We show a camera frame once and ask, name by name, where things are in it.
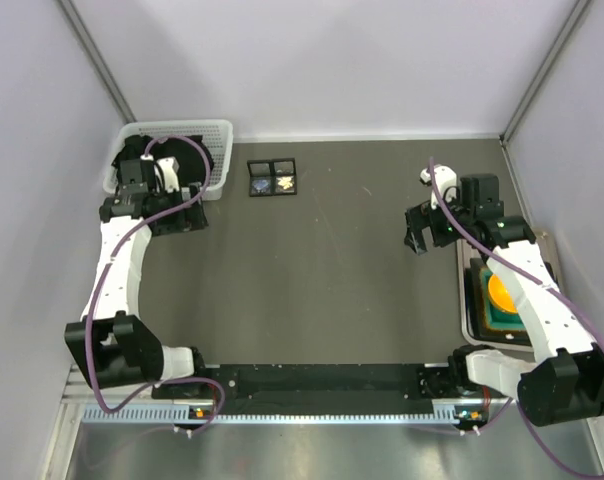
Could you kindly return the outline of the black button shirt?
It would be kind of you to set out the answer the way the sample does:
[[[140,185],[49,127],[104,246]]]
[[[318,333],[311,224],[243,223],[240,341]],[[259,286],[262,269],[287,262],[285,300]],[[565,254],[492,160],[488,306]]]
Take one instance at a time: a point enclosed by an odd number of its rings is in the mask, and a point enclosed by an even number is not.
[[[115,155],[111,166],[119,168],[123,160],[139,158],[152,141],[149,135],[129,135],[124,139],[124,144]],[[158,142],[152,146],[151,155],[155,159],[175,157],[179,164],[178,176],[182,184],[193,182],[203,183],[205,180],[205,168],[199,152],[190,144],[182,140],[170,138],[164,142]]]

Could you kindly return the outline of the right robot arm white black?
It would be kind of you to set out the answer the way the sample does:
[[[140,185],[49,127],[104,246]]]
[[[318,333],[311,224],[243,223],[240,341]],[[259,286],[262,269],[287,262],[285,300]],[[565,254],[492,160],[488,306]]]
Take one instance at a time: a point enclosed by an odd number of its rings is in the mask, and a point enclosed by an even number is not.
[[[505,214],[497,176],[433,165],[420,181],[431,193],[406,210],[405,244],[421,255],[429,232],[436,247],[465,240],[475,248],[512,299],[533,352],[526,362],[486,345],[459,349],[453,368],[461,383],[516,400],[537,427],[604,416],[604,341],[561,293],[527,221]]]

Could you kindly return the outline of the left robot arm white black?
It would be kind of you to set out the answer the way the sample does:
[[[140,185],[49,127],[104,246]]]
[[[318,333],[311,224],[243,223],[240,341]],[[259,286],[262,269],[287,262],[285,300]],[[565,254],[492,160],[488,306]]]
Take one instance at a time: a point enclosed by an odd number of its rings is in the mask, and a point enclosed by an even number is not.
[[[139,291],[155,237],[207,227],[202,181],[182,178],[176,156],[119,164],[114,195],[99,208],[101,250],[93,291],[64,340],[87,384],[99,389],[185,378],[203,361],[194,347],[168,347],[143,323]]]

